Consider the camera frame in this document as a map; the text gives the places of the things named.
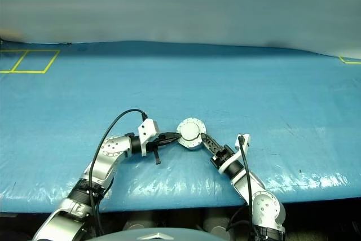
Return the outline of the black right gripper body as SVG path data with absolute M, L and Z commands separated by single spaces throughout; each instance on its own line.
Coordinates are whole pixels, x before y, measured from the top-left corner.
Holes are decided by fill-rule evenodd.
M 211 153 L 213 156 L 210 158 L 211 163 L 216 167 L 220 168 L 234 152 L 228 145 L 211 147 Z

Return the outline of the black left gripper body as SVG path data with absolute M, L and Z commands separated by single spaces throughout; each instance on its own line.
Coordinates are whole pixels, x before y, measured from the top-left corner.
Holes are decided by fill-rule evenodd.
M 146 144 L 146 151 L 147 153 L 153 153 L 156 160 L 156 165 L 161 164 L 161 160 L 159 157 L 158 149 L 160 146 L 163 146 L 166 144 L 166 137 L 165 136 L 159 136 L 152 142 L 148 142 Z

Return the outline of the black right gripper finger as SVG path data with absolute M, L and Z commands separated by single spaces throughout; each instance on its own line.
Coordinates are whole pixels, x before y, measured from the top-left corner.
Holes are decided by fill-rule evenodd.
M 223 150 L 223 146 L 206 133 L 203 134 L 203 144 L 209 151 Z
M 219 151 L 222 151 L 222 146 L 218 144 L 218 142 L 209 136 L 206 133 L 201 133 L 201 139 L 203 145 L 206 147 L 208 151 L 210 151 L 213 155 L 217 155 Z

